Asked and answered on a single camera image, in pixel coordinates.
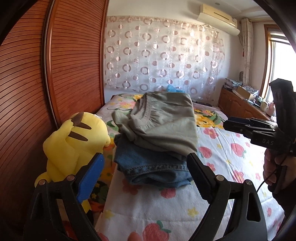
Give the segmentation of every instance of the air conditioner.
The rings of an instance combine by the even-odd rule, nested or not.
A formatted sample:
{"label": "air conditioner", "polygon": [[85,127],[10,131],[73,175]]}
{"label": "air conditioner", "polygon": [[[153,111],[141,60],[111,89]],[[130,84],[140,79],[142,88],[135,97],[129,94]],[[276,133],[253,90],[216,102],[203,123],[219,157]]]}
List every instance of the air conditioner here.
{"label": "air conditioner", "polygon": [[234,36],[239,35],[240,32],[237,28],[237,20],[235,18],[206,4],[200,6],[200,15],[197,20]]}

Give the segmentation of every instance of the cardboard box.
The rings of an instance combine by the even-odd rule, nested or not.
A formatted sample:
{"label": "cardboard box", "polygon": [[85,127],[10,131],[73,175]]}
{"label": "cardboard box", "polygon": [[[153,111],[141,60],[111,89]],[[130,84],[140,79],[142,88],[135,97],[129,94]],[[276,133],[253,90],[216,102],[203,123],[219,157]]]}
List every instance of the cardboard box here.
{"label": "cardboard box", "polygon": [[237,93],[239,93],[242,97],[244,97],[245,99],[250,100],[250,101],[252,101],[256,97],[256,94],[251,94],[251,93],[247,92],[241,86],[239,86],[237,88]]}

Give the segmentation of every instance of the wooden wardrobe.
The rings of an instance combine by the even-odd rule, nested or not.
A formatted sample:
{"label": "wooden wardrobe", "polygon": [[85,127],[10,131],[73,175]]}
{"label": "wooden wardrobe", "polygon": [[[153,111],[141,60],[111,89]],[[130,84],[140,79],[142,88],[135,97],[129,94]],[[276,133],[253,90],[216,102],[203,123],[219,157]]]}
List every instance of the wooden wardrobe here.
{"label": "wooden wardrobe", "polygon": [[0,46],[0,217],[22,231],[44,140],[104,105],[108,0],[38,0]]}

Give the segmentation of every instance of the window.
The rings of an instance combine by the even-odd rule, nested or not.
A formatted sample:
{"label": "window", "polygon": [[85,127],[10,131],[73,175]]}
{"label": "window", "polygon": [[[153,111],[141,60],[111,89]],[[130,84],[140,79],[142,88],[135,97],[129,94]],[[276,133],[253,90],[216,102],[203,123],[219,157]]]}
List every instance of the window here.
{"label": "window", "polygon": [[277,25],[264,25],[266,37],[265,69],[260,94],[272,102],[269,83],[278,78],[290,80],[296,91],[296,53]]}

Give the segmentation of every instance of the wooden dresser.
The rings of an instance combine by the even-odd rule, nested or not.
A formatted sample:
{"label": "wooden dresser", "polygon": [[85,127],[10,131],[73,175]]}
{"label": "wooden dresser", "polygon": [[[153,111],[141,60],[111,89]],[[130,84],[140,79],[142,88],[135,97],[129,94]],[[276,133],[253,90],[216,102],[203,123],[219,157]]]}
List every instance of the wooden dresser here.
{"label": "wooden dresser", "polygon": [[240,118],[257,118],[270,121],[270,117],[266,115],[259,108],[250,105],[245,100],[238,97],[236,94],[222,88],[218,107],[227,115],[227,117],[234,116]]}

